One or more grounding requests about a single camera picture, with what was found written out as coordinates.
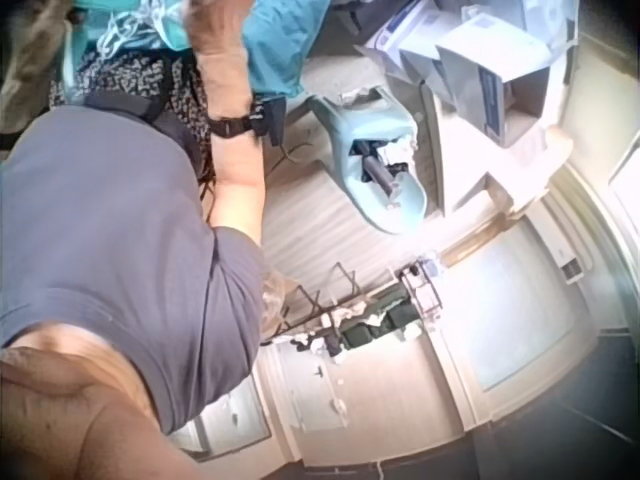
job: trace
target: clutter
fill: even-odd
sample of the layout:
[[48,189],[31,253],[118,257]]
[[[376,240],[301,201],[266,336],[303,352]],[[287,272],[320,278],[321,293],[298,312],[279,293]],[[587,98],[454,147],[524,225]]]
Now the clutter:
[[367,325],[371,325],[372,327],[379,327],[382,324],[382,320],[384,320],[384,316],[385,314],[371,314],[364,323],[366,323]]
[[389,142],[377,149],[380,160],[385,165],[396,165],[406,163],[415,166],[413,154],[415,152],[413,146],[413,138],[404,136],[395,142]]
[[311,350],[311,353],[313,353],[314,355],[318,355],[322,351],[324,346],[324,338],[314,338],[309,345],[309,350]]
[[507,22],[480,14],[437,44],[458,115],[502,147],[542,116],[551,52]]
[[420,325],[418,325],[417,322],[410,323],[409,325],[407,325],[402,329],[402,337],[404,338],[405,342],[410,342],[412,340],[415,340],[420,335],[422,335],[422,329],[420,328]]
[[415,141],[418,127],[405,107],[382,87],[366,90],[352,104],[311,96],[307,105],[331,136],[327,172],[360,213],[383,232],[415,230],[427,207],[424,188],[409,171],[394,177],[377,153],[399,138]]
[[423,10],[421,17],[421,21],[400,43],[400,54],[433,93],[453,105],[453,96],[436,43],[462,23],[460,16],[431,7]]

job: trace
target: teal towel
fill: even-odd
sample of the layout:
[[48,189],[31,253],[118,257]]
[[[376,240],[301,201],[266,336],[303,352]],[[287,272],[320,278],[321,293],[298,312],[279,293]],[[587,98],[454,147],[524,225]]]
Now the teal towel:
[[[244,25],[253,91],[294,97],[302,67],[331,0],[256,0]],[[182,24],[182,0],[75,0],[88,10],[84,51],[95,43],[105,57],[122,48],[182,51],[190,48]]]

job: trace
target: white wall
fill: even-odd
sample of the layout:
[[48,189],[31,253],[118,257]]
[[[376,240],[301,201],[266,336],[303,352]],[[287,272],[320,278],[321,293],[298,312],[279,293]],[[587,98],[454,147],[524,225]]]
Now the white wall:
[[615,19],[584,10],[588,15],[580,26],[577,69],[562,127],[575,141],[569,163],[590,192],[577,192],[567,169],[556,175],[554,186],[573,208],[569,215],[588,231],[594,266],[581,286],[593,317],[600,328],[619,328],[637,315],[630,306],[637,298],[637,276],[635,281],[631,277],[638,268],[638,249],[617,216],[620,205],[609,181],[640,130],[637,45],[621,39]]
[[292,441],[288,431],[287,422],[281,420],[278,402],[283,394],[279,391],[279,385],[272,384],[270,381],[269,362],[269,353],[261,351],[256,361],[254,378],[267,424],[271,430],[271,438],[239,452],[201,463],[200,470],[205,478],[258,480],[289,462],[300,460],[295,441]]
[[349,352],[342,366],[325,362],[325,372],[335,396],[347,406],[347,424],[326,430],[294,429],[306,465],[375,462],[427,450],[463,434],[446,380],[424,335],[412,342],[386,335]]

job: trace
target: black shoulder strap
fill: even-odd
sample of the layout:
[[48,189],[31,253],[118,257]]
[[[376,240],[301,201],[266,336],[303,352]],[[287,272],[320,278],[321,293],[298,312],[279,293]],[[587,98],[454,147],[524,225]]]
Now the black shoulder strap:
[[[36,118],[39,117],[40,115],[44,115],[48,111],[49,111],[49,107],[43,108],[42,111],[36,116]],[[0,133],[0,150],[12,150],[13,147],[16,146],[16,143],[18,143],[18,140],[20,140],[20,137],[22,136],[22,134],[27,130],[27,128],[29,128],[29,125],[24,127],[19,132]]]

